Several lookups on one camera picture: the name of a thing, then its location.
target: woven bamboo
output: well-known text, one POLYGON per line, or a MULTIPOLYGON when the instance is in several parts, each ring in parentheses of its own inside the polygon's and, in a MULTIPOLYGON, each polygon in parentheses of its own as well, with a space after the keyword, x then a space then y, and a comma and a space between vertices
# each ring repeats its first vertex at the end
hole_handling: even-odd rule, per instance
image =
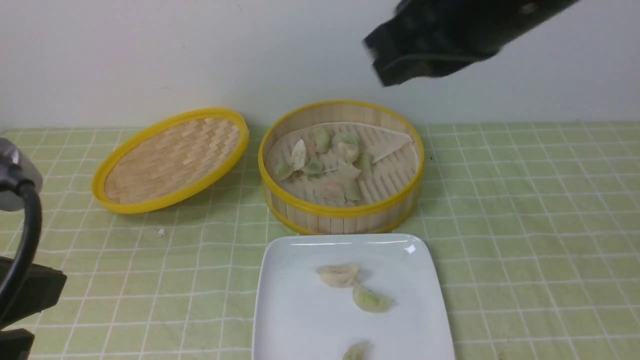
POLYGON ((107 198, 135 204, 187 188, 215 171, 239 143, 240 128, 226 119, 178 124, 128 152, 107 176, 107 198))
MULTIPOLYGON (((335 168, 338 155, 319 156, 325 169, 335 168)), ((361 102, 326 102, 307 106, 278 121, 260 146, 260 172, 266 202, 285 225, 303 234, 353 234, 389 231, 409 216, 418 200, 424 149, 413 127, 388 110, 361 102), (287 161, 293 145, 312 138, 312 128, 323 126, 333 135, 358 135, 372 153, 372 172, 359 177, 362 200, 323 199, 314 191, 338 174, 292 176, 275 180, 275 169, 287 161)))

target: yellow rim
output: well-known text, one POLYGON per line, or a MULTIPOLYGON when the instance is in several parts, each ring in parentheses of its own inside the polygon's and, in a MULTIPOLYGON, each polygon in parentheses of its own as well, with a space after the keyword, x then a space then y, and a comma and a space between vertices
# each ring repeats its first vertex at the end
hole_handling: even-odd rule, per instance
POLYGON ((398 114, 396 114, 396 113, 394 113, 394 112, 392 112, 392 111, 390 111, 388 109, 385 109, 385 108, 383 108, 381 106, 378 106, 378 105, 375 105, 375 104, 369 104, 368 102, 362 102, 362 101, 325 101, 325 102, 317 102, 315 104, 309 104, 307 106, 304 106, 304 107, 302 107, 300 109, 297 109, 297 110, 294 110, 294 111, 288 113, 287 115, 282 117, 280 120, 278 120, 273 126, 271 126, 271 128, 267 131, 267 133, 262 138, 262 142, 260 143, 260 149, 258 150, 258 167, 260 168, 260 176, 262 176, 262 180, 266 183, 266 185, 269 188, 269 190, 271 190, 271 192, 274 195, 276 195, 278 198, 282 199, 284 202, 286 202, 287 204, 293 206, 294 208, 297 208, 299 210, 305 211, 307 213, 311 213, 313 215, 321 216, 321 217, 336 217, 336 216, 339 216, 339 217, 360 217, 360 216, 366 216, 366 215, 379 213, 380 211, 385 211, 385 210, 388 210, 388 209, 392 208, 398 202, 401 202, 402 200, 404 200, 404 198, 406 198, 415 189, 415 187, 420 184, 420 178, 422 177, 422 171, 424 170, 424 146, 422 144, 422 139, 420 138, 420 135, 418 135, 418 132, 416 132, 416 130, 411 125, 411 123, 409 123, 407 120, 402 118, 400 115, 398 115, 398 114), (393 196, 389 197, 388 199, 385 199, 385 200, 383 200, 381 202, 377 202, 375 204, 362 205, 362 206, 353 206, 353 207, 350 207, 350 208, 334 208, 334 207, 331 207, 331 206, 318 205, 318 204, 313 204, 311 202, 307 202, 307 201, 301 200, 301 199, 291 195, 290 193, 286 192, 285 190, 281 189, 281 187, 279 187, 275 183, 275 181, 267 173, 267 169, 264 166, 264 161, 262 160, 263 157, 264 157, 264 143, 265 143, 266 139, 274 131, 274 129, 276 129, 278 127, 278 125, 280 125, 283 121, 287 120, 289 117, 291 117, 291 116, 293 116, 295 114, 298 114, 300 112, 303 112, 303 111, 305 111, 305 110, 307 110, 309 108, 315 108, 317 106, 333 105, 333 104, 351 104, 351 105, 359 105, 359 106, 366 106, 368 108, 373 108, 375 110, 382 111, 384 113, 387 113, 387 114, 393 116, 394 118, 396 118, 397 120, 400 120, 401 122, 403 122, 407 126, 407 128, 411 131, 411 133, 413 135, 413 138, 417 142, 417 145, 419 146, 419 148, 423 149, 423 151, 420 151, 418 153, 418 155, 419 155, 418 170, 416 171, 416 174, 413 177, 413 179, 409 182, 409 185, 407 185, 404 189, 402 189, 397 194, 395 194, 395 195, 393 195, 393 196))
MULTIPOLYGON (((413 203, 413 205, 411 205, 411 208, 409 209, 409 211, 407 211, 406 214, 401 216, 393 224, 385 226, 385 227, 382 227, 381 229, 377 229, 377 230, 373 230, 373 231, 367 231, 367 233, 372 233, 372 234, 374 234, 374 233, 387 233, 387 232, 395 229, 396 227, 400 226, 403 222, 406 221, 406 219, 409 218, 409 216, 411 216, 411 213, 413 213, 413 210, 415 209, 416 203, 417 202, 413 203)), ((298 226, 298 225, 290 222, 288 219, 283 217, 279 212, 277 212, 276 209, 273 208, 273 205, 268 201, 267 201, 267 206, 269 207, 269 209, 273 213, 273 216, 275 216, 281 223, 283 223, 284 226, 286 226, 289 229, 295 231, 296 233, 301 234, 301 235, 322 235, 321 233, 317 233, 315 231, 311 231, 309 229, 305 229, 304 227, 298 226)))
POLYGON ((231 168, 240 160, 242 154, 246 150, 249 143, 249 129, 244 122, 242 115, 229 109, 223 108, 206 108, 193 110, 174 117, 170 117, 166 120, 160 121, 153 126, 150 126, 136 136, 132 137, 121 146, 119 146, 109 157, 102 163, 98 171, 93 177, 92 192, 93 196, 108 210, 114 213, 120 214, 137 214, 153 211, 161 208, 165 208, 169 205, 176 204, 184 199, 187 199, 195 194, 206 189, 223 175, 225 175, 231 168), (104 191, 104 185, 106 184, 107 176, 116 166, 116 164, 131 150, 137 147, 140 143, 152 138, 159 133, 169 129, 170 127, 189 122, 198 119, 206 118, 223 118, 233 122, 240 129, 240 140, 236 149, 229 155, 227 161, 222 163, 220 167, 207 174, 200 180, 196 181, 190 186, 184 189, 165 195, 158 199, 154 199, 147 202, 141 202, 137 204, 119 204, 113 202, 107 198, 107 194, 104 191))

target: white wall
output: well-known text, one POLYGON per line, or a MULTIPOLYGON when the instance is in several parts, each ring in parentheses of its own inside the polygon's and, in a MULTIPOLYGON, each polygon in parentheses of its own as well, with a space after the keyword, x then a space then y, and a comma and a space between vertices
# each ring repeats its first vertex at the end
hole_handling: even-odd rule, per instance
POLYGON ((267 125, 344 98, 416 123, 640 119, 638 0, 582 0, 490 61, 382 88, 361 41, 397 1, 1 0, 0 127, 204 106, 267 125))

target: black cable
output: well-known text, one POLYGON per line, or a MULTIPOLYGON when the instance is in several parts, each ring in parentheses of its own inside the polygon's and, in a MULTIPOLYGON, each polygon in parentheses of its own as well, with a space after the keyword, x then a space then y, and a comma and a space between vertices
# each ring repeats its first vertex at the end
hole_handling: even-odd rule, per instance
POLYGON ((24 229, 13 263, 0 285, 0 323, 27 277, 42 229, 42 205, 34 184, 28 180, 21 181, 14 192, 24 202, 24 229))

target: bamboo steamer lid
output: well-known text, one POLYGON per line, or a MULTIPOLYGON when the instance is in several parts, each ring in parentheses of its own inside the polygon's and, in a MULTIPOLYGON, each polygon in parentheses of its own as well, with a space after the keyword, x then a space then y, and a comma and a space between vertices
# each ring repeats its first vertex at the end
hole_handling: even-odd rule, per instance
POLYGON ((201 109, 164 120, 122 144, 93 178, 93 194, 115 213, 175 204, 225 175, 246 150, 240 114, 201 109))

